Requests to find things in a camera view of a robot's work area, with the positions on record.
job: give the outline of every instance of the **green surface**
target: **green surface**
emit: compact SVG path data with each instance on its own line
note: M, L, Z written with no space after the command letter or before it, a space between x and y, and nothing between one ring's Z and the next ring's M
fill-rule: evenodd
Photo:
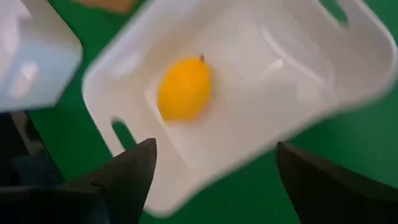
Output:
M82 76L129 16L50 1L84 48L83 63L59 104L30 113L44 144L66 179L111 158L81 96ZM398 39L398 1L367 0ZM323 121L292 142L362 175L398 187L398 86L380 102ZM298 223L270 152L199 193L166 220L144 214L141 223Z

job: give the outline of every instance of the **white plastic tray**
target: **white plastic tray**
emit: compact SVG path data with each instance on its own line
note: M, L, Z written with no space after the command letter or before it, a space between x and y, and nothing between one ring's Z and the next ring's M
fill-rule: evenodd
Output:
M0 112L53 106L81 52L47 0L0 0Z
M331 112L374 99L394 82L394 39L360 0L338 1L339 24L317 0L157 0L87 71L83 95L113 155L112 129L155 137L146 209L170 215L195 192ZM204 54L214 100L201 121L166 124L156 91L178 59Z

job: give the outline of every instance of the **black object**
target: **black object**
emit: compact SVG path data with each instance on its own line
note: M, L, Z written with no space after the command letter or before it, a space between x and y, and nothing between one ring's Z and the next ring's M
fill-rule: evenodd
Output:
M286 143L280 178L302 223L398 223L398 190Z
M76 181L0 188L1 223L138 223L156 158L156 141L147 139Z

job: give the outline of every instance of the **yellow lemon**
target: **yellow lemon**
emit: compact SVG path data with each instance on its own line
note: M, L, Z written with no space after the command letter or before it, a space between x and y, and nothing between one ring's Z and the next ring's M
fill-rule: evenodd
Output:
M171 66L160 83L157 106L166 121L199 117L211 98L210 66L203 57L190 57Z

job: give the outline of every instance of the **green table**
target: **green table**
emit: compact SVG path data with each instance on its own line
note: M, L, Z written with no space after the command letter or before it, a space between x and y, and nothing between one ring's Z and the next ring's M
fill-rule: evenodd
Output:
M50 2L80 38L83 62L58 105L32 111L30 117L61 173L71 180L111 158L87 112L81 83L87 66L130 15L87 9L71 0ZM366 2L398 40L398 1ZM383 100L322 121L290 141L369 178L398 187L397 115L398 86ZM209 186L172 217L158 220L144 214L141 218L141 223L160 222L298 223L299 220L279 180L274 153L270 152Z

